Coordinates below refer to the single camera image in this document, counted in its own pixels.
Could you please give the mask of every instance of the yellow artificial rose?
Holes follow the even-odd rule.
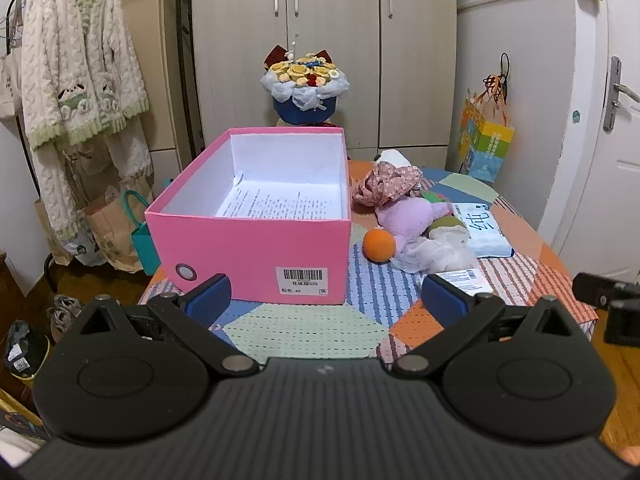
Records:
[[[329,69],[325,68],[324,66],[315,66],[314,74],[316,74],[318,77],[324,77],[325,79],[327,79],[329,77]]]
[[[279,74],[280,72],[284,72],[287,69],[288,65],[289,63],[287,63],[286,61],[281,61],[279,63],[272,64],[270,70],[273,70],[276,74]]]
[[[289,67],[289,70],[287,70],[287,74],[289,74],[289,77],[294,81],[296,81],[300,77],[304,77],[309,72],[310,70],[308,69],[308,67],[304,65],[291,65]]]

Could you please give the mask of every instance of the hook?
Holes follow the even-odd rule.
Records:
[[[507,62],[507,72],[504,71],[504,60]],[[506,52],[503,52],[500,56],[500,82],[502,83],[504,102],[507,102],[507,94],[509,93],[509,84],[507,82],[507,78],[509,77],[509,72],[511,70],[511,61],[509,60],[509,56]]]

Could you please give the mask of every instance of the wardrobe door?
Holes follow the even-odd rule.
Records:
[[[347,148],[378,146],[379,0],[287,0],[289,42],[296,55],[326,50],[351,84],[331,120],[344,128]]]
[[[380,146],[448,146],[456,0],[380,1]]]
[[[260,84],[264,58],[287,47],[286,0],[193,0],[193,46],[206,144],[235,126],[275,126]]]

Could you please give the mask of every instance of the door handle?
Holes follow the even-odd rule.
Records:
[[[626,85],[621,85],[620,83],[613,83],[614,88],[618,92],[622,92],[623,94],[631,97],[636,103],[640,103],[640,95],[636,94],[631,88]]]
[[[611,58],[611,69],[609,72],[609,87],[607,88],[607,97],[605,100],[605,115],[602,129],[610,133],[616,123],[616,115],[622,107],[620,103],[620,94],[628,95],[636,103],[640,103],[640,95],[636,94],[631,88],[620,83],[622,78],[622,62],[619,57]]]

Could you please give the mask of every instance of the orange ball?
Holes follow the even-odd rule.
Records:
[[[364,235],[362,250],[369,260],[383,264],[396,254],[396,239],[389,231],[372,229]]]

